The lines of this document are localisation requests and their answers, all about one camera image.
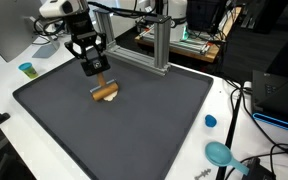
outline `gray mat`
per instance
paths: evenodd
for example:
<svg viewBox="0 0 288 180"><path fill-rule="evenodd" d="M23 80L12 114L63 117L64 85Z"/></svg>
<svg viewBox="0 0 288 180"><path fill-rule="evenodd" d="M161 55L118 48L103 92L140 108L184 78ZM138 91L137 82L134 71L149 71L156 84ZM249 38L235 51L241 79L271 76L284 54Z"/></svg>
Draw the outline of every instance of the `gray mat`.
<svg viewBox="0 0 288 180"><path fill-rule="evenodd" d="M76 60L14 97L92 179L164 179L213 79L176 67L161 77L109 61L104 76L120 88L112 102L92 100L96 78L86 77Z"/></svg>

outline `blue scoop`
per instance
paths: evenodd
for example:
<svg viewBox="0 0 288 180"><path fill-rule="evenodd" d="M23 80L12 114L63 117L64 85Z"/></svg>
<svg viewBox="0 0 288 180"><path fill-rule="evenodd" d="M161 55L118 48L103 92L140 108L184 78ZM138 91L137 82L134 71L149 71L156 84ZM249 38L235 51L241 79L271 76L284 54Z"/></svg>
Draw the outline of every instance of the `blue scoop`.
<svg viewBox="0 0 288 180"><path fill-rule="evenodd" d="M215 166L233 166L235 169L247 175L249 169L234 159L230 149L219 142L210 142L205 147L206 158Z"/></svg>

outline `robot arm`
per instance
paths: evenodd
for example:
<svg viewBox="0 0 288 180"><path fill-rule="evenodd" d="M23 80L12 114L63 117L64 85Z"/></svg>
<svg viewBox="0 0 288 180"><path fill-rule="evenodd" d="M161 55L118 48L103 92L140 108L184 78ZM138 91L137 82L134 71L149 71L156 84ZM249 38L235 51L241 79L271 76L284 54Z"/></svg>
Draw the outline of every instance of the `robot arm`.
<svg viewBox="0 0 288 180"><path fill-rule="evenodd" d="M71 33L71 41L65 43L65 47L78 59L84 59L81 63L87 76L101 73L110 68L103 51L106 47L106 35L94 30L89 16L89 7L86 0L48 0L40 8L41 15L46 19L61 18ZM97 36L101 38L101 44L96 44ZM73 44L80 47L81 53L73 49ZM97 58L89 59L86 48L93 46Z"/></svg>

